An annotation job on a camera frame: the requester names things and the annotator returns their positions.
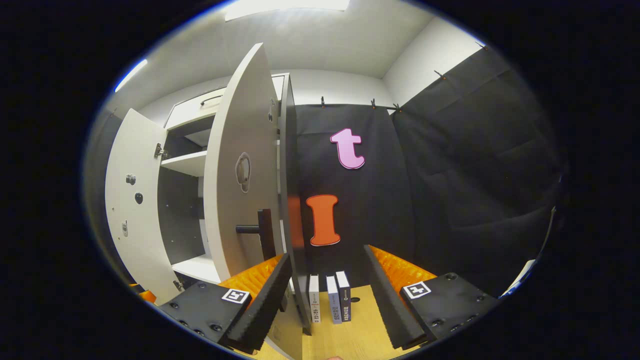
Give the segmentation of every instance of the cabinet shelf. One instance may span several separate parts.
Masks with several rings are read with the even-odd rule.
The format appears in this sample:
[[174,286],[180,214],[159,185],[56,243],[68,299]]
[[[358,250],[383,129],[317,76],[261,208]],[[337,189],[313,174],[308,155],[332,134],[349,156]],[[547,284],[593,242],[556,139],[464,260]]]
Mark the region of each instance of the cabinet shelf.
[[205,150],[163,160],[160,162],[160,166],[182,172],[183,174],[200,177],[204,176],[204,162],[206,158],[207,151]]
[[213,264],[213,260],[207,254],[173,264],[172,268],[173,271],[190,276],[194,279],[210,282],[212,284],[220,283],[218,271]]

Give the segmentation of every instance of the white wall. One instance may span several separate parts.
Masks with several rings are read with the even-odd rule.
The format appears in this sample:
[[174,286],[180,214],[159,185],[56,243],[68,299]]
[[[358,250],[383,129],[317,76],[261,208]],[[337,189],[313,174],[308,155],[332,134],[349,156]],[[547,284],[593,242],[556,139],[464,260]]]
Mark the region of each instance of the white wall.
[[[291,87],[297,105],[320,104],[324,96],[325,104],[366,104],[375,99],[380,106],[393,106],[391,94],[381,79],[370,78],[345,72],[325,70],[272,70],[272,74],[288,72],[291,74]],[[167,96],[135,109],[151,121],[164,126],[173,105],[198,96],[208,90],[226,86],[230,76],[204,81],[178,90]]]
[[455,25],[434,17],[391,65],[383,81],[394,102],[404,105],[483,44]]

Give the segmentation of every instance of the cabinet door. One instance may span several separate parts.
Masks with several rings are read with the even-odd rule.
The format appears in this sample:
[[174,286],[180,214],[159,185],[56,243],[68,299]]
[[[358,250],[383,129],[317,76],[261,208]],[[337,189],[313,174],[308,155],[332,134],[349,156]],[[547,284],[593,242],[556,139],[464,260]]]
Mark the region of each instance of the cabinet door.
[[[224,281],[263,261],[257,234],[236,225],[257,225],[258,209],[271,209],[276,252],[282,253],[276,171],[278,98],[262,44],[256,44],[231,77],[213,122],[204,168],[204,218],[214,264]],[[248,158],[248,186],[236,164]]]
[[[164,249],[158,220],[158,173],[167,131],[131,109],[111,148],[105,178],[109,230],[133,279],[156,296],[156,305],[176,297],[178,281]],[[127,175],[135,182],[127,182]]]

